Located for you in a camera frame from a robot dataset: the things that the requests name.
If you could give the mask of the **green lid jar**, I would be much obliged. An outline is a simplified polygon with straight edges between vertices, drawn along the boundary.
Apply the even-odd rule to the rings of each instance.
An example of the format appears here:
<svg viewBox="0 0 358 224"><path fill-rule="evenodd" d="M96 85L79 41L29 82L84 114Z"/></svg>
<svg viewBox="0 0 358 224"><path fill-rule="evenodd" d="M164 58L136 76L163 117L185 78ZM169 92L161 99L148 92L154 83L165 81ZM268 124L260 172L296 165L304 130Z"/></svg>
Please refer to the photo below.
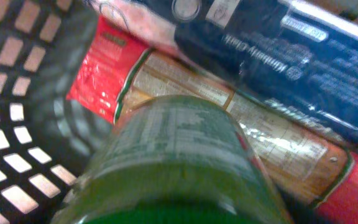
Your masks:
<svg viewBox="0 0 358 224"><path fill-rule="evenodd" d="M160 96L114 126L54 223L291 223L237 121L194 96Z"/></svg>

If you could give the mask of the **orange spaghetti packet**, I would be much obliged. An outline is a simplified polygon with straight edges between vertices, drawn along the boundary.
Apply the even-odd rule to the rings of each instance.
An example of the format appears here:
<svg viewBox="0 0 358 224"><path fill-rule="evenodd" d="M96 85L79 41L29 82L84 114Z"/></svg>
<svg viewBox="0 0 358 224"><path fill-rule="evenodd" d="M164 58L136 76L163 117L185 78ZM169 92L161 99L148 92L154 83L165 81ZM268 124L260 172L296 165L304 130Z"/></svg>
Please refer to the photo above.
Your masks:
<svg viewBox="0 0 358 224"><path fill-rule="evenodd" d="M358 154L100 17L68 99L111 122L56 223L358 223Z"/></svg>

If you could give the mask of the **blue pasta box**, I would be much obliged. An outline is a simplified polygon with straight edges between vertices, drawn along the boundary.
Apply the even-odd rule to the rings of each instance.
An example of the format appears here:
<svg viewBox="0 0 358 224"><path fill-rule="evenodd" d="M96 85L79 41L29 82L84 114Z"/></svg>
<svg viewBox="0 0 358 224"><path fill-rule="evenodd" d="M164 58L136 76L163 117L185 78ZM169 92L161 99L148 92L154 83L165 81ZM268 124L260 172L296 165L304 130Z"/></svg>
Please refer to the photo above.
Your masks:
<svg viewBox="0 0 358 224"><path fill-rule="evenodd" d="M358 144L358 25L306 1L90 0L149 45L287 117Z"/></svg>

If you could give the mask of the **grey plastic shopping basket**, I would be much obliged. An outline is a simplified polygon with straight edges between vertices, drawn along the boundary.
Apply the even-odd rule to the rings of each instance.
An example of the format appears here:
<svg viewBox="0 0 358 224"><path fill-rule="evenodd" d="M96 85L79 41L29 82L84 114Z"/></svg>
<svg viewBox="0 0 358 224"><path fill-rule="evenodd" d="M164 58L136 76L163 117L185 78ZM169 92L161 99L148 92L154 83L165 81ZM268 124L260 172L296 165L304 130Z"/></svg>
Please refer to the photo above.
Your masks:
<svg viewBox="0 0 358 224"><path fill-rule="evenodd" d="M110 131L66 98L97 23L81 1L0 1L0 223L48 223Z"/></svg>

